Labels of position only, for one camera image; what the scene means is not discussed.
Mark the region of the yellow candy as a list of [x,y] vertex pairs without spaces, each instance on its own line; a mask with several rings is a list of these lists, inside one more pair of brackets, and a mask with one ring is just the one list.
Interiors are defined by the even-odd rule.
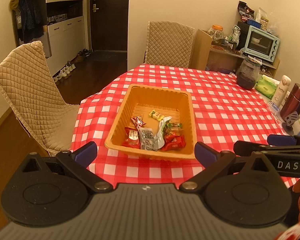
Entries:
[[161,113],[159,113],[158,111],[156,110],[152,110],[150,113],[149,113],[149,116],[155,120],[158,120],[158,121],[161,121],[165,116]]

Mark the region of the white cabinet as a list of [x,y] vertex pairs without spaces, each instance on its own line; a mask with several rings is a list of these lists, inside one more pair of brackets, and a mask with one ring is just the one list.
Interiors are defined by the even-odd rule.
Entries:
[[84,0],[46,0],[47,32],[51,55],[47,64],[52,75],[86,48]]

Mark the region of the orange lid glass jar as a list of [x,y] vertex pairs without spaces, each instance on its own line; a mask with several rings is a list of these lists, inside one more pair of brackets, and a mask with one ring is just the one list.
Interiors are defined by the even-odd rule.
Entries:
[[211,36],[213,41],[224,39],[223,27],[220,25],[213,24],[207,33]]

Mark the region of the brown red candy bar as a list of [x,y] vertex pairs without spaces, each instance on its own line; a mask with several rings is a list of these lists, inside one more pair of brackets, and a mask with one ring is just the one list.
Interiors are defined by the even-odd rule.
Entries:
[[143,121],[141,116],[133,116],[130,118],[136,129],[140,129],[145,126],[145,122]]

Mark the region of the brown metal thermos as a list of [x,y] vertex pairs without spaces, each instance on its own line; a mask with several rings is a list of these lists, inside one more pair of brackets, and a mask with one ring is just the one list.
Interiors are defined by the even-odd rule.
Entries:
[[283,120],[292,113],[300,115],[300,84],[295,83],[284,106],[280,111]]

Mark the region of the wooden side shelf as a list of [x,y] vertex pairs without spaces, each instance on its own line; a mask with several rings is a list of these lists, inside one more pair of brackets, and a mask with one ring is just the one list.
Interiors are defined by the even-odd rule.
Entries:
[[196,31],[189,68],[215,72],[235,72],[246,55],[212,45],[211,36],[201,29]]

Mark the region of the red snack packet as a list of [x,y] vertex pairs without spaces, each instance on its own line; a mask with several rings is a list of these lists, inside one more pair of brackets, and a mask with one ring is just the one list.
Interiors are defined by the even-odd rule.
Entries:
[[162,151],[179,150],[186,146],[184,135],[167,134],[164,136],[165,144]]

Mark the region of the dark wooden door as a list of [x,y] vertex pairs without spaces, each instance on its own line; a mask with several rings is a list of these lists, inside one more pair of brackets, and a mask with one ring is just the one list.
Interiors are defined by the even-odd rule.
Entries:
[[129,0],[90,0],[93,50],[127,51]]

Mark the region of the white miffy thermos bottle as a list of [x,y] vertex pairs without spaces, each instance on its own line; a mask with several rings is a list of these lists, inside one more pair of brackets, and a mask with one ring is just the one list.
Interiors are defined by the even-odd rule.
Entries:
[[271,99],[272,103],[274,103],[277,107],[280,107],[288,89],[291,84],[291,79],[283,75],[281,78],[281,81],[279,85],[277,86],[277,89],[275,90],[275,93]]

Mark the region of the red jujube candy packet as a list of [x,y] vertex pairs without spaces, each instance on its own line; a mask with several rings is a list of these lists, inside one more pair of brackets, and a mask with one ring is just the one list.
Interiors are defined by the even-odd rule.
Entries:
[[126,138],[122,146],[140,149],[139,132],[137,129],[125,127]]

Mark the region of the beige quilted chair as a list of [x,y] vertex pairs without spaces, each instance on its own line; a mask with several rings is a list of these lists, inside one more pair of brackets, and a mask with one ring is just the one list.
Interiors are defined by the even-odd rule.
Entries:
[[144,63],[188,68],[195,29],[170,21],[149,21]]
[[24,129],[49,155],[70,149],[79,105],[64,101],[42,42],[22,44],[2,61],[0,92]]

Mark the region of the green candy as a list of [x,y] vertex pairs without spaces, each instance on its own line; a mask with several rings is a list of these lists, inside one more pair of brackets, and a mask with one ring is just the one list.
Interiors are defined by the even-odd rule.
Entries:
[[166,133],[181,134],[183,132],[183,125],[179,122],[166,122]]

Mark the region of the grey silver snack packet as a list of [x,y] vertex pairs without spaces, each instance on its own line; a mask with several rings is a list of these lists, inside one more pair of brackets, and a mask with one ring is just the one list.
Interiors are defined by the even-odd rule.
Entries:
[[140,147],[142,150],[157,151],[157,144],[151,128],[139,128]]

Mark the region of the red white checkered tablecloth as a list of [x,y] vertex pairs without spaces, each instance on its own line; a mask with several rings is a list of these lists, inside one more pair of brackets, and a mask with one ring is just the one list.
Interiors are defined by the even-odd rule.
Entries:
[[264,144],[270,134],[283,134],[281,124],[260,94],[243,90],[232,75],[142,64],[82,100],[75,122],[71,149],[94,141],[97,158],[89,170],[112,184],[179,185],[203,169],[195,160],[151,160],[106,148],[105,139],[133,83],[189,92],[197,139],[217,151],[231,150],[238,140]]

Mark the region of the orange plastic basket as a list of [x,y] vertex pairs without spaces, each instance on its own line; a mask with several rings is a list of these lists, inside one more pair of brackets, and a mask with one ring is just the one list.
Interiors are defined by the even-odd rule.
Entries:
[[[152,110],[156,110],[164,116],[170,116],[173,122],[182,124],[186,143],[184,148],[170,151],[147,151],[123,146],[127,136],[125,128],[135,127],[131,120],[134,116],[142,117],[142,120],[146,123],[146,128],[153,129],[154,133],[158,132],[158,120],[149,116]],[[118,150],[138,157],[162,160],[192,160],[195,158],[194,145],[196,142],[196,124],[192,98],[189,92],[131,84],[104,144],[108,149]]]

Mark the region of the green tissue pack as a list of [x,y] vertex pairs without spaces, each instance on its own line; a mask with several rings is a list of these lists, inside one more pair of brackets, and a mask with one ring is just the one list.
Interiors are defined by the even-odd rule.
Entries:
[[254,88],[267,98],[272,99],[279,83],[280,82],[278,80],[275,80],[266,75],[261,75]]

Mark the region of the blue toaster oven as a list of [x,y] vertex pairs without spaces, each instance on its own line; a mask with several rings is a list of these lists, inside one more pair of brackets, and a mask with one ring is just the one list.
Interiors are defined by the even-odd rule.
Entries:
[[240,28],[237,50],[242,49],[243,53],[273,63],[279,49],[280,39],[244,22],[238,22],[237,26]]

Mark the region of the grey phone stand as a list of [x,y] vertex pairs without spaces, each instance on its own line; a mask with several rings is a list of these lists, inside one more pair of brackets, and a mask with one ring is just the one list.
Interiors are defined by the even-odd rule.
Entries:
[[299,119],[300,116],[297,113],[297,111],[290,113],[284,118],[284,122],[282,123],[282,128],[288,135],[294,135],[293,124]]

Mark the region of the blue white tissue packet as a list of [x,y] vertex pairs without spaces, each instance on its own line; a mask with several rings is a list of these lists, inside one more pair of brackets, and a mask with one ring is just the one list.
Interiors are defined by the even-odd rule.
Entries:
[[275,105],[275,103],[273,103],[272,101],[268,101],[267,105],[269,109],[274,113],[278,113],[280,111],[280,108],[277,105]]

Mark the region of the dark glass teapot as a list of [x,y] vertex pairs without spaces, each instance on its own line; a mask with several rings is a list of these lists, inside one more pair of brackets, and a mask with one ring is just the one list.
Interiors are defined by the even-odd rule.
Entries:
[[253,57],[246,57],[236,72],[237,84],[246,90],[254,88],[260,73],[260,61]]

